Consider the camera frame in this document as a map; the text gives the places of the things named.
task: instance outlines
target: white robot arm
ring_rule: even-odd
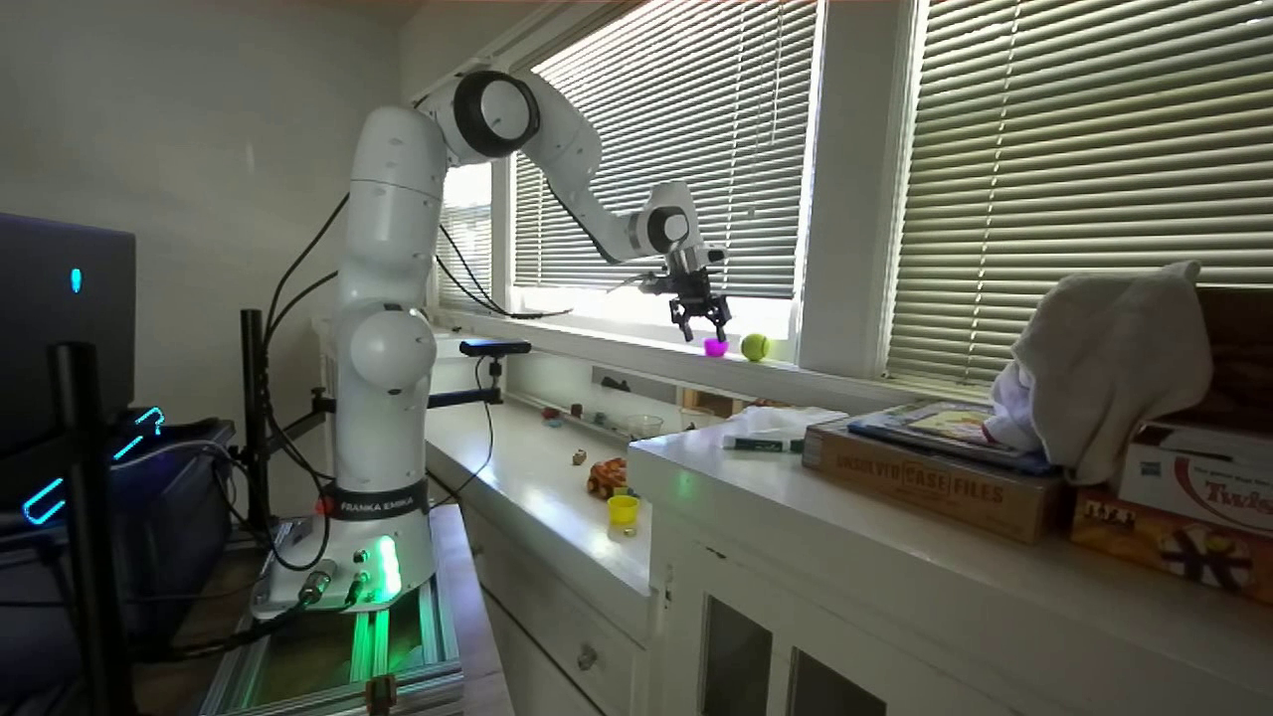
[[[643,290],[673,290],[673,321],[728,321],[711,294],[708,249],[692,195],[682,182],[653,190],[638,215],[612,215],[590,190],[602,164],[597,127],[541,74],[466,72],[421,113],[381,106],[366,119],[352,182],[348,256],[338,272],[338,480],[328,491],[328,526],[283,544],[257,597],[257,618],[307,599],[374,614],[429,579],[427,447],[433,329],[421,317],[433,266],[442,180],[458,164],[527,151],[554,199],[582,224],[610,264],[663,256],[670,272]]]

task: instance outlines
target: purple object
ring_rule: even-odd
[[[726,358],[726,353],[728,353],[728,342],[706,338],[706,353],[708,353],[708,358]]]

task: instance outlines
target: cardboard box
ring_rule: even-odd
[[[1126,447],[1119,496],[1273,536],[1273,437],[1154,422]]]
[[[1273,603],[1273,541],[1264,536],[1130,505],[1107,491],[1082,491],[1074,502],[1070,541]]]
[[[1020,477],[972,460],[918,452],[820,422],[804,432],[804,465],[899,505],[958,517],[1020,541],[1037,541],[1058,510],[1058,477]]]

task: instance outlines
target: computer monitor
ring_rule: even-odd
[[[0,452],[57,428],[48,351],[94,346],[105,422],[131,400],[135,237],[0,215]]]

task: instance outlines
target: white horizontal blinds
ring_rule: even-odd
[[[1273,290],[1273,3],[932,3],[890,369],[985,383],[1064,273]]]
[[[602,131],[593,190],[638,209],[658,182],[692,186],[719,282],[791,297],[817,0],[647,0],[537,72]],[[612,285],[593,241],[519,160],[519,282]]]

